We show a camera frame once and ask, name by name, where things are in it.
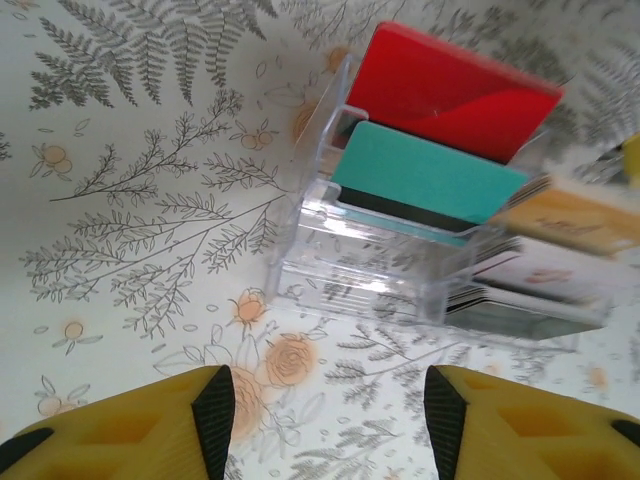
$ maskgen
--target stack of cards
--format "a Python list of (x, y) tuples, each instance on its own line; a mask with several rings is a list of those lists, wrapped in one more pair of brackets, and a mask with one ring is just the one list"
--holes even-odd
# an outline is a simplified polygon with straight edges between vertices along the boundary
[(627, 265), (522, 236), (486, 245), (473, 275), (446, 323), (532, 340), (602, 327), (613, 296), (640, 282)]

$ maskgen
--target botanical print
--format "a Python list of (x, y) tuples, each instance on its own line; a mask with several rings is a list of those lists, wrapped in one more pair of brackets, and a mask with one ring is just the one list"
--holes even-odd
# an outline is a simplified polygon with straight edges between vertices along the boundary
[(242, 325), (242, 338), (245, 338), (247, 331), (251, 331), (255, 325), (260, 323), (267, 311), (264, 292), (259, 288), (247, 288), (238, 300), (229, 299), (233, 303), (233, 318), (227, 326), (232, 323)]
[(260, 124), (259, 128), (255, 129), (255, 133), (249, 133), (247, 127), (245, 127), (239, 120), (236, 120), (236, 126), (240, 130), (238, 133), (234, 133), (229, 137), (229, 140), (240, 140), (240, 144), (247, 150), (260, 151), (264, 147), (268, 147), (273, 142), (275, 135), (278, 135), (277, 130), (267, 130), (269, 128), (269, 119), (265, 118)]
[(31, 73), (37, 83), (32, 87), (32, 109), (61, 105), (65, 100), (84, 106), (89, 98), (113, 108), (106, 76), (129, 103), (138, 106), (134, 96), (137, 76), (149, 98), (160, 104), (169, 57), (182, 97), (193, 105), (193, 79), (203, 57), (211, 81), (225, 86), (226, 57), (234, 44), (247, 31), (266, 40), (258, 23), (258, 10), (277, 16), (269, 0), (109, 0), (106, 10), (75, 0), (58, 3), (89, 35), (67, 31), (45, 17), (40, 19), (49, 38), (67, 58), (36, 53), (48, 70)]
[(429, 28), (429, 33), (448, 42), (476, 50), (480, 43), (491, 44), (501, 38), (505, 30), (518, 20), (512, 10), (492, 6), (482, 15), (458, 8), (448, 21), (437, 21)]
[(601, 153), (640, 131), (640, 36), (631, 42), (610, 39), (589, 52), (586, 85), (580, 93), (587, 109), (583, 137)]
[(539, 36), (500, 39), (492, 56), (556, 85), (564, 85), (573, 78), (562, 65), (558, 54)]
[(66, 174), (73, 168), (73, 163), (67, 157), (67, 152), (64, 148), (58, 145), (47, 145), (46, 143), (43, 143), (39, 148), (35, 145), (31, 148), (39, 161), (31, 169), (29, 178), (35, 177), (44, 168), (44, 172), (41, 175), (42, 178), (55, 173), (60, 180), (71, 181)]
[(563, 12), (571, 10), (578, 15), (584, 15), (590, 10), (596, 9), (600, 20), (604, 21), (612, 15), (622, 13), (630, 1), (633, 0), (609, 0), (606, 2), (601, 0), (527, 0), (527, 3), (536, 11), (559, 5)]
[(338, 433), (333, 448), (305, 450), (294, 456), (296, 463), (288, 480), (307, 478), (374, 478), (371, 455), (402, 434), (394, 432), (390, 419), (364, 420), (361, 425), (348, 427)]
[(515, 380), (526, 385), (535, 386), (547, 376), (549, 364), (556, 358), (555, 355), (544, 352), (517, 350), (511, 355), (515, 370)]
[(0, 132), (0, 162), (11, 158), (11, 154), (9, 153), (9, 148), (11, 148), (11, 144), (9, 142), (3, 141), (4, 133)]
[[(223, 111), (236, 111), (233, 99), (237, 97), (221, 92), (210, 109), (214, 119)], [(178, 158), (177, 151), (196, 138), (206, 141), (223, 127), (213, 119), (200, 125), (191, 122), (191, 116), (176, 122), (178, 137), (169, 154), (160, 146), (164, 139), (160, 132), (147, 131), (148, 151), (116, 180), (109, 178), (116, 175), (120, 160), (115, 147), (108, 146), (100, 169), (65, 199), (106, 195), (118, 206), (124, 206), (123, 197), (136, 206), (156, 197), (154, 174), (167, 170), (179, 176), (192, 170), (194, 164)], [(175, 330), (175, 320), (184, 315), (182, 304), (189, 301), (187, 290), (198, 270), (228, 270), (243, 254), (262, 254), (273, 243), (275, 224), (270, 207), (283, 197), (274, 179), (277, 168), (267, 173), (264, 163), (236, 163), (228, 156), (225, 161), (209, 160), (209, 169), (220, 175), (203, 175), (204, 185), (223, 192), (231, 186), (249, 191), (268, 186), (274, 196), (240, 212), (213, 194), (196, 192), (166, 194), (155, 203), (158, 214), (151, 209), (140, 215), (116, 210), (106, 215), (86, 213), (84, 219), (70, 224), (72, 235), (55, 242), (51, 249), (29, 251), (22, 259), (37, 300), (88, 302), (100, 285), (110, 281), (114, 306), (134, 312), (125, 319), (125, 328), (140, 331), (142, 338), (164, 336), (168, 328)]]
[[(629, 27), (639, 8), (634, 0), (0, 0), (0, 38), (10, 46), (0, 85), (15, 107), (0, 121), (0, 165), (15, 183), (0, 188), (3, 221), (15, 225), (0, 254), (0, 294), (15, 314), (0, 335), (9, 335), (3, 355), (20, 366), (17, 376), (0, 370), (12, 386), (0, 442), (34, 414), (97, 400), (98, 377), (117, 392), (219, 364), (232, 370), (237, 402), (226, 480), (436, 480), (423, 393), (437, 363), (638, 416), (640, 331), (630, 329), (640, 289), (604, 331), (581, 335), (577, 353), (559, 354), (416, 327), (415, 304), (392, 292), (362, 301), (364, 289), (341, 273), (367, 265), (424, 275), (422, 254), (409, 247), (359, 251), (332, 232), (301, 235), (310, 255), (330, 253), (344, 268), (282, 290), (336, 312), (359, 300), (367, 311), (357, 319), (281, 309), (263, 288), (295, 140), (379, 21), (562, 84), (565, 100), (545, 122), (557, 153), (576, 141), (596, 152), (638, 129)], [(539, 271), (531, 281), (565, 273)]]
[(43, 417), (52, 417), (59, 413), (68, 412), (74, 408), (86, 405), (87, 401), (83, 398), (91, 388), (91, 385), (85, 383), (71, 390), (66, 396), (61, 397), (56, 392), (56, 388), (47, 377), (42, 375), (40, 378), (43, 390), (35, 392), (38, 401), (38, 412)]
[[(437, 21), (446, 3), (446, 0), (420, 2), (417, 17), (423, 24)], [(294, 26), (307, 39), (310, 47), (318, 49), (337, 42), (362, 45), (371, 37), (379, 22), (412, 20), (409, 18), (412, 4), (381, 0), (284, 0), (281, 9), (291, 16)]]
[(78, 321), (72, 321), (64, 328), (64, 338), (58, 340), (53, 345), (53, 348), (66, 347), (65, 355), (69, 355), (76, 345), (89, 345), (102, 340), (102, 335), (93, 335), (86, 337), (84, 335), (84, 325)]
[[(226, 122), (221, 121), (221, 118), (223, 115), (234, 117), (242, 108), (242, 101), (242, 95), (235, 90), (218, 90), (213, 103), (207, 109), (209, 116), (198, 121), (194, 118), (194, 114), (182, 114), (175, 122), (176, 136), (170, 142), (166, 142), (167, 136), (160, 130), (146, 130), (144, 138), (147, 150), (140, 154), (133, 165), (122, 165), (122, 158), (118, 156), (115, 146), (106, 145), (106, 153), (100, 156), (100, 166), (93, 175), (85, 177), (76, 187), (73, 195), (52, 201), (104, 195), (109, 205), (115, 203), (123, 207), (123, 198), (126, 198), (135, 207), (138, 203), (144, 204), (145, 200), (156, 198), (158, 196), (156, 175), (169, 173), (175, 178), (180, 178), (185, 173), (196, 170), (197, 164), (190, 162), (181, 154), (185, 149), (193, 146), (196, 140), (205, 144), (228, 131), (230, 127)], [(171, 143), (172, 147), (167, 148), (165, 143)], [(64, 162), (64, 160), (58, 160), (64, 150), (55, 148), (61, 152), (56, 151), (55, 160), (58, 163), (55, 163), (54, 167)]]
[[(326, 320), (307, 332), (276, 333), (275, 321), (262, 321), (263, 297), (255, 288), (246, 289), (232, 304), (232, 322), (226, 327), (213, 324), (206, 345), (184, 345), (154, 368), (169, 376), (204, 365), (229, 365), (236, 397), (234, 448), (256, 452), (259, 462), (273, 455), (285, 458), (288, 447), (300, 445), (301, 427), (313, 422), (324, 406), (324, 393), (312, 395), (302, 405), (295, 400), (317, 366), (314, 338), (324, 333)], [(231, 344), (227, 337), (240, 330), (237, 349), (225, 346)]]
[[(441, 339), (429, 333), (407, 335), (384, 324), (356, 326), (357, 333), (336, 345), (351, 358), (335, 360), (334, 369), (325, 374), (329, 384), (349, 385), (343, 392), (346, 404), (358, 404), (366, 411), (379, 401), (383, 381), (391, 379), (403, 391), (404, 409), (414, 419), (424, 416), (424, 376), (428, 365), (468, 364), (471, 347), (457, 341)], [(420, 354), (414, 354), (418, 346)], [(426, 430), (417, 425), (413, 439), (427, 441)]]

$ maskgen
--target clear acrylic card holder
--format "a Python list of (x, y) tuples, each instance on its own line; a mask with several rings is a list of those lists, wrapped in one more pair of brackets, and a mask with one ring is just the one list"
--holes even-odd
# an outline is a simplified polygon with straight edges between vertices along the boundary
[[(342, 156), (342, 137), (351, 123), (368, 119), (345, 104), (357, 66), (345, 58), (284, 169), (287, 194), (268, 257), (267, 300), (409, 329), (445, 328), (449, 293), (472, 280), (478, 250), (502, 235), (504, 225), (450, 232), (338, 201), (340, 186), (329, 178)], [(482, 336), (447, 328), (461, 337)], [(514, 341), (491, 335), (493, 343)]]

